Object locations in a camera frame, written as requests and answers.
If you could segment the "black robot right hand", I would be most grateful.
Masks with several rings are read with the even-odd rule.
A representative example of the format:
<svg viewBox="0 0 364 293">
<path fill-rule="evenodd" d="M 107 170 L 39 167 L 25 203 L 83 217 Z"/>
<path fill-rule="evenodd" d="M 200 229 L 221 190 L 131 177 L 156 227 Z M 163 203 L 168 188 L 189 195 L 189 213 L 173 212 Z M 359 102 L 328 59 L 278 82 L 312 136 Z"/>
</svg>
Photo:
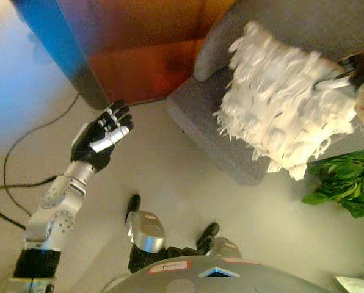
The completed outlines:
<svg viewBox="0 0 364 293">
<path fill-rule="evenodd" d="M 337 64 L 342 72 L 318 81 L 314 89 L 340 89 L 348 86 L 358 89 L 364 84 L 364 52 L 347 56 L 339 60 Z"/>
</svg>

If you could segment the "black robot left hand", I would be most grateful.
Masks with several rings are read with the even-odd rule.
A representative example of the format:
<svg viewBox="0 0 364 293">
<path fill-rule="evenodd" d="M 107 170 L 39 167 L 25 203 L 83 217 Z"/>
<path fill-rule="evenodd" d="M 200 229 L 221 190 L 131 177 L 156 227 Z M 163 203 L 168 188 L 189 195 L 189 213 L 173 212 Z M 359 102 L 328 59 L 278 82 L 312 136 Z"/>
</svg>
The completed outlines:
<svg viewBox="0 0 364 293">
<path fill-rule="evenodd" d="M 78 132 L 72 144 L 70 161 L 84 162 L 95 171 L 101 171 L 110 162 L 115 145 L 133 127 L 128 105 L 122 100 L 114 102 Z"/>
</svg>

